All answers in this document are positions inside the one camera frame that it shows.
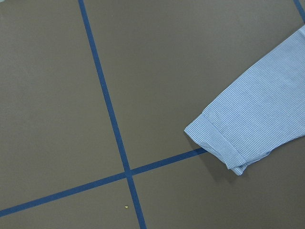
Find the light blue striped shirt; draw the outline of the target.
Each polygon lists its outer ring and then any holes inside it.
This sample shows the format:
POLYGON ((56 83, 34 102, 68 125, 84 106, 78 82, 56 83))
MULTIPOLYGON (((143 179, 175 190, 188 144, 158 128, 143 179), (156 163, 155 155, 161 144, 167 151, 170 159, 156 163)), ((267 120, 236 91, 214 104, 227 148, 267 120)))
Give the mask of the light blue striped shirt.
POLYGON ((238 77, 185 133, 239 176, 275 148, 304 136, 304 28, 238 77))

